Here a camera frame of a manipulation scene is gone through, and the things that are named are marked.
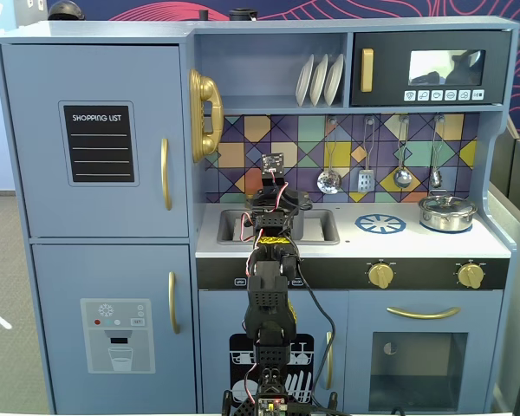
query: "black robot bracket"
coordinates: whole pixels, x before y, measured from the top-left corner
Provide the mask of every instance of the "black robot bracket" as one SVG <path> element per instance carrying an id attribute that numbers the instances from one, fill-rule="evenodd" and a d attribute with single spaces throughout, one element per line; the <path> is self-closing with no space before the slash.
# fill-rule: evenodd
<path id="1" fill-rule="evenodd" d="M 246 334 L 253 340 L 260 380 L 257 393 L 241 403 L 237 416 L 308 415 L 310 404 L 288 395 L 290 343 L 296 338 L 296 315 L 288 297 L 289 282 L 297 278 L 299 260 L 290 237 L 293 217 L 312 207 L 307 193 L 287 189 L 283 155 L 263 155 L 263 189 L 252 200 L 252 215 L 245 226 L 254 227 L 254 245 L 247 263 L 249 306 L 244 316 Z M 328 408 L 335 409 L 336 393 Z M 232 394 L 225 391 L 222 415 L 231 413 Z"/>

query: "yellow label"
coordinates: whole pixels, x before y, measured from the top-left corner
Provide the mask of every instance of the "yellow label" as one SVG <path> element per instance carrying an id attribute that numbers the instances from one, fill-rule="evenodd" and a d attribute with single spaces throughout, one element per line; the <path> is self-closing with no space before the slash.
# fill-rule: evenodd
<path id="1" fill-rule="evenodd" d="M 289 244 L 286 237 L 260 237 L 260 244 Z"/>
<path id="2" fill-rule="evenodd" d="M 296 312 L 295 312 L 295 308 L 293 308 L 293 304 L 291 303 L 291 300 L 289 298 L 287 298 L 287 302 L 289 304 L 289 309 L 291 311 L 291 314 L 293 314 L 293 317 L 295 318 L 295 324 L 296 324 Z"/>

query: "white plate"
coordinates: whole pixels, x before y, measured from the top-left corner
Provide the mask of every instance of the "white plate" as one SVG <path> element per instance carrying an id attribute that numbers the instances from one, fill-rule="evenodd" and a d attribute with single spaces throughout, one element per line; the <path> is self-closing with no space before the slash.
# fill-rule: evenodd
<path id="1" fill-rule="evenodd" d="M 314 55 L 311 55 L 302 67 L 301 74 L 298 76 L 298 83 L 296 84 L 295 96 L 299 107 L 304 103 L 306 92 L 309 90 L 310 76 L 312 75 L 313 66 Z"/>
<path id="2" fill-rule="evenodd" d="M 328 71 L 328 54 L 324 55 L 320 64 L 316 67 L 314 71 L 314 76 L 312 77 L 312 85 L 310 86 L 310 100 L 312 101 L 312 105 L 315 106 L 320 100 L 320 95 L 322 95 L 323 90 L 323 82 L 326 79 L 326 72 Z"/>
<path id="3" fill-rule="evenodd" d="M 335 94 L 337 94 L 337 88 L 339 87 L 339 82 L 341 82 L 341 74 L 343 72 L 343 63 L 344 57 L 343 54 L 340 54 L 337 57 L 337 61 L 331 66 L 328 72 L 328 79 L 326 80 L 326 86 L 323 89 L 323 98 L 325 98 L 326 103 L 330 106 L 333 100 L 335 99 Z"/>

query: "microwave buttons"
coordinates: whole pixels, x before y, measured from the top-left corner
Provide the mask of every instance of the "microwave buttons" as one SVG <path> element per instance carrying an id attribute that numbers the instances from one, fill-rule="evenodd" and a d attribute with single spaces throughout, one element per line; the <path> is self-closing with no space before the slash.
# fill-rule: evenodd
<path id="1" fill-rule="evenodd" d="M 432 101 L 441 101 L 443 100 L 443 91 L 440 89 L 434 89 L 432 91 Z"/>
<path id="2" fill-rule="evenodd" d="M 467 101 L 470 99 L 471 90 L 469 89 L 461 89 L 458 91 L 458 99 L 461 101 Z"/>
<path id="3" fill-rule="evenodd" d="M 471 98 L 473 100 L 482 100 L 484 98 L 484 90 L 483 89 L 474 89 L 471 92 Z"/>
<path id="4" fill-rule="evenodd" d="M 445 91 L 445 101 L 455 101 L 457 99 L 456 89 L 447 89 Z"/>
<path id="5" fill-rule="evenodd" d="M 421 89 L 418 91 L 418 101 L 428 101 L 430 99 L 430 91 L 428 89 Z"/>
<path id="6" fill-rule="evenodd" d="M 405 91 L 405 101 L 416 101 L 416 91 L 414 91 L 414 90 Z"/>

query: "colorful tile backsplash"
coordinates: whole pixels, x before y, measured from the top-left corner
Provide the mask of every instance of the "colorful tile backsplash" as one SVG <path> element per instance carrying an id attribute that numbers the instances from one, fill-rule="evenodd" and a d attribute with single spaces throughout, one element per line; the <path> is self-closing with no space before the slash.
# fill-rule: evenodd
<path id="1" fill-rule="evenodd" d="M 314 202 L 417 202 L 429 189 L 433 117 L 410 115 L 405 167 L 413 182 L 400 189 L 393 182 L 400 155 L 399 116 L 375 115 L 374 148 L 369 158 L 375 191 L 359 193 L 358 172 L 364 169 L 367 156 L 362 147 L 364 115 L 337 116 L 334 127 L 329 127 L 325 115 L 227 116 L 218 151 L 206 158 L 206 198 L 212 203 L 244 202 L 247 194 L 261 187 L 261 155 L 283 153 L 289 186 L 309 192 Z M 460 197 L 466 197 L 470 189 L 478 118 L 479 114 L 447 114 L 445 129 L 438 126 L 437 130 L 436 141 L 444 138 L 439 152 L 442 187 Z M 372 128 L 368 127 L 368 150 L 371 136 Z M 333 168 L 342 176 L 341 190 L 335 195 L 324 195 L 316 185 L 318 175 L 329 164 L 325 140 L 328 146 L 335 146 Z"/>

